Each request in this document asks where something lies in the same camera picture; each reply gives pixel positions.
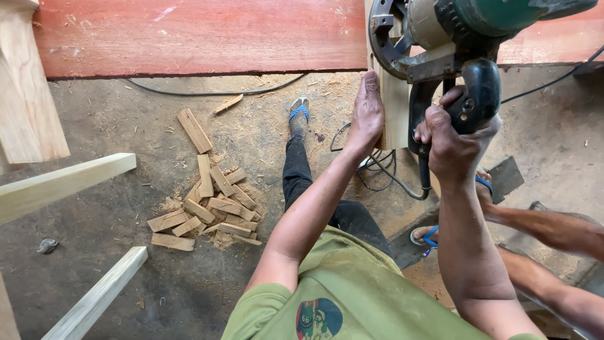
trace black pants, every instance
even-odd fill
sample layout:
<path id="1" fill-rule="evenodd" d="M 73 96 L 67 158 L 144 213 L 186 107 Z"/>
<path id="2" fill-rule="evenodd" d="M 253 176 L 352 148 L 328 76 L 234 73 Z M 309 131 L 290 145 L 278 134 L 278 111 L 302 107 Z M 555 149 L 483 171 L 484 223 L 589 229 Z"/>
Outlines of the black pants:
<path id="1" fill-rule="evenodd" d="M 285 154 L 283 195 L 287 211 L 312 184 L 312 176 L 304 142 L 301 139 L 296 137 L 290 139 L 285 146 Z M 362 203 L 341 200 L 328 224 L 371 244 L 389 257 L 393 257 L 384 234 Z"/>

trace shirt logo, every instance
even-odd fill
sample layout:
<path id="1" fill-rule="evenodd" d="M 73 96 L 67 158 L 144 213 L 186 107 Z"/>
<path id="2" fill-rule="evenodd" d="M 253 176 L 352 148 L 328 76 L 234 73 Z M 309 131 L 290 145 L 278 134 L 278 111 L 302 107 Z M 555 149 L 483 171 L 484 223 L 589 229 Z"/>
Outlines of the shirt logo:
<path id="1" fill-rule="evenodd" d="M 299 340 L 329 340 L 342 328 L 342 311 L 330 299 L 303 301 L 298 306 L 296 334 Z"/>

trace another person's arm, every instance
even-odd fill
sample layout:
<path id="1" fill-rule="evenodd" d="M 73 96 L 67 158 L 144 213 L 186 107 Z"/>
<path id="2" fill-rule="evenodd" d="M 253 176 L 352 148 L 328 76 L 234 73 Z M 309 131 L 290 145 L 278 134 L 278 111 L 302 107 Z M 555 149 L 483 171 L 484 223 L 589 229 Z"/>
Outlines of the another person's arm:
<path id="1" fill-rule="evenodd" d="M 383 125 L 379 79 L 375 71 L 368 71 L 361 80 L 344 149 L 277 223 L 246 290 L 262 283 L 296 289 L 300 263 L 325 229 L 357 166 L 372 152 Z"/>
<path id="2" fill-rule="evenodd" d="M 453 101 L 460 90 L 454 88 L 440 103 Z M 439 268 L 460 316 L 476 328 L 496 340 L 520 333 L 543 336 L 516 298 L 476 195 L 476 167 L 500 126 L 496 116 L 475 133 L 460 136 L 449 114 L 432 106 L 417 128 L 416 140 L 432 141 L 429 166 L 442 191 Z"/>

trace dusty floor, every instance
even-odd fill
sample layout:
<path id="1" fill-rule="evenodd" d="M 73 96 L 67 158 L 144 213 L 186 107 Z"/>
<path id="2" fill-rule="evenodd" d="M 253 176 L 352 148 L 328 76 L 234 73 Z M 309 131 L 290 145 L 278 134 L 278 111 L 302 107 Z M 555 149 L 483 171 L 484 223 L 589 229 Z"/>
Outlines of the dusty floor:
<path id="1" fill-rule="evenodd" d="M 502 73 L 504 97 L 567 70 L 509 70 Z M 140 81 L 175 91 L 223 91 L 271 87 L 291 77 Z M 496 159 L 513 154 L 525 178 L 525 185 L 503 205 L 526 208 L 533 200 L 541 200 L 553 209 L 604 220 L 604 211 L 598 209 L 604 190 L 598 176 L 603 171 L 604 98 L 599 94 L 604 81 L 601 74 L 586 78 L 567 79 L 545 93 L 502 107 L 504 128 L 488 156 Z M 274 93 L 244 97 L 217 117 L 211 111 L 230 97 L 168 97 L 141 90 L 125 80 L 51 83 L 72 156 L 3 175 L 0 184 L 115 152 L 135 152 L 138 167 L 3 225 L 0 264 L 22 338 L 41 338 L 131 246 L 139 245 L 149 246 L 149 260 L 85 339 L 148 338 L 149 334 L 154 339 L 219 338 L 262 248 L 233 244 L 222 250 L 203 237 L 193 252 L 150 245 L 150 231 L 144 221 L 165 210 L 162 203 L 167 197 L 183 197 L 197 179 L 196 150 L 176 113 L 191 108 L 213 143 L 213 162 L 219 162 L 221 168 L 241 166 L 247 172 L 246 186 L 256 188 L 254 198 L 264 212 L 259 240 L 266 241 L 283 212 L 281 170 L 289 106 L 300 96 L 311 100 L 306 145 L 316 177 L 335 156 L 329 152 L 329 143 L 349 120 L 359 79 L 359 73 L 310 74 Z M 166 132 L 167 125 L 175 132 Z M 414 162 L 406 152 L 399 151 L 398 156 L 398 177 L 418 190 Z M 174 167 L 175 160 L 188 167 Z M 378 175 L 369 182 L 379 187 L 387 179 Z M 412 201 L 396 185 L 372 192 L 356 177 L 345 198 L 363 202 L 387 237 L 435 202 L 435 197 Z M 497 240 L 515 236 L 513 230 L 491 228 Z M 60 247 L 50 255 L 36 253 L 40 240 L 46 237 L 57 239 Z M 561 257 L 539 245 L 531 249 L 532 255 L 545 264 L 559 266 L 561 272 L 572 271 L 577 263 L 573 257 Z M 434 254 L 407 270 L 416 284 L 448 304 Z M 141 298 L 144 310 L 139 305 Z"/>

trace man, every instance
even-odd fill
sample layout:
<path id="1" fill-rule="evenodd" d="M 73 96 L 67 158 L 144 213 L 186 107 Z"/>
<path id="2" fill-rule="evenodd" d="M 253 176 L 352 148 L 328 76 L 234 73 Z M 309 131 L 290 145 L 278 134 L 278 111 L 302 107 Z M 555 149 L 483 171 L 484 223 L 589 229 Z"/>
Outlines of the man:
<path id="1" fill-rule="evenodd" d="M 442 107 L 432 106 L 418 126 L 418 138 L 432 141 L 429 165 L 442 190 L 439 262 L 461 318 L 401 275 L 363 205 L 340 201 L 382 132 L 378 84 L 374 71 L 361 80 L 344 149 L 314 183 L 304 150 L 309 103 L 301 98 L 292 106 L 283 168 L 286 212 L 222 338 L 543 338 L 516 299 L 475 192 L 477 162 L 501 125 L 498 116 L 460 136 Z M 456 88 L 440 103 L 460 94 Z"/>
<path id="2" fill-rule="evenodd" d="M 490 175 L 477 176 L 490 183 Z M 485 219 L 527 233 L 552 248 L 604 262 L 604 227 L 591 218 L 578 214 L 549 211 L 540 202 L 522 210 L 497 206 L 485 185 L 476 184 L 478 201 Z M 430 227 L 413 231 L 417 241 Z M 438 243 L 436 230 L 428 239 Z M 547 268 L 523 255 L 498 248 L 514 288 L 590 339 L 604 339 L 604 298 L 565 284 Z"/>

